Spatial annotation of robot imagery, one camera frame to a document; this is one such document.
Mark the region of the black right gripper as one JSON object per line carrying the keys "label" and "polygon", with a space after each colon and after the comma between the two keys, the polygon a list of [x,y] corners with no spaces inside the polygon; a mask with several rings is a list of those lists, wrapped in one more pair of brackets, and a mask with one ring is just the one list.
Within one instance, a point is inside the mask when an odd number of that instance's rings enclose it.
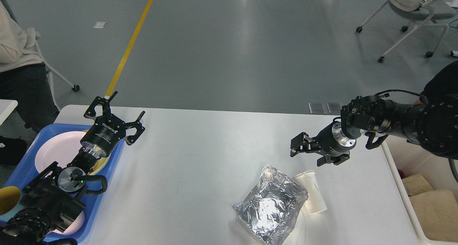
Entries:
{"label": "black right gripper", "polygon": [[356,143],[356,139],[345,136],[341,122],[333,122],[322,129],[315,138],[302,132],[291,139],[290,157],[299,153],[316,153],[322,155],[316,161],[317,167],[331,163],[340,165],[350,158],[348,152],[356,146]]}

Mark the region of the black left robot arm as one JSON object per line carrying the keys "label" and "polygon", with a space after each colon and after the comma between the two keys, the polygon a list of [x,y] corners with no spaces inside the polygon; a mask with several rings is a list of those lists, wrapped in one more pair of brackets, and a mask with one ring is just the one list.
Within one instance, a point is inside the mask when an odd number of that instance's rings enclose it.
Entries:
{"label": "black left robot arm", "polygon": [[110,102],[116,94],[95,97],[85,111],[84,117],[94,124],[80,140],[72,161],[65,167],[52,162],[22,189],[20,209],[1,227],[2,245],[46,245],[49,232],[64,232],[77,220],[86,207],[84,196],[98,196],[107,190],[107,178],[92,175],[93,167],[120,141],[134,144],[145,131],[144,111],[132,122],[111,113]]}

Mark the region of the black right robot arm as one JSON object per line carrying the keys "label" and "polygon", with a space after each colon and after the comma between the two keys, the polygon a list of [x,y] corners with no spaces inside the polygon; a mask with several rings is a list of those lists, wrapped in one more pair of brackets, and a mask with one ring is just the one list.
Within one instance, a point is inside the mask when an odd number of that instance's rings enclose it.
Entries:
{"label": "black right robot arm", "polygon": [[389,90],[358,96],[316,136],[302,132],[291,139],[291,157],[299,153],[321,155],[316,165],[340,165],[350,158],[357,139],[367,136],[366,149],[379,147],[388,136],[417,144],[431,154],[448,159],[457,179],[457,69],[452,62],[430,80],[414,104],[389,100]]}

